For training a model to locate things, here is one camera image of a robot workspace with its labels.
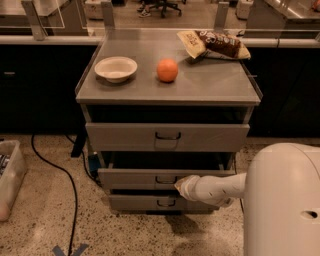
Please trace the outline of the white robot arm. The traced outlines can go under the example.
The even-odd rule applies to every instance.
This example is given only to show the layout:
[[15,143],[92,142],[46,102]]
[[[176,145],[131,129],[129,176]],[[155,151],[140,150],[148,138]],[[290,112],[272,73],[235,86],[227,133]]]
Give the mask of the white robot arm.
[[277,143],[260,150],[246,172],[190,175],[175,188],[190,201],[244,206],[244,256],[320,256],[320,148]]

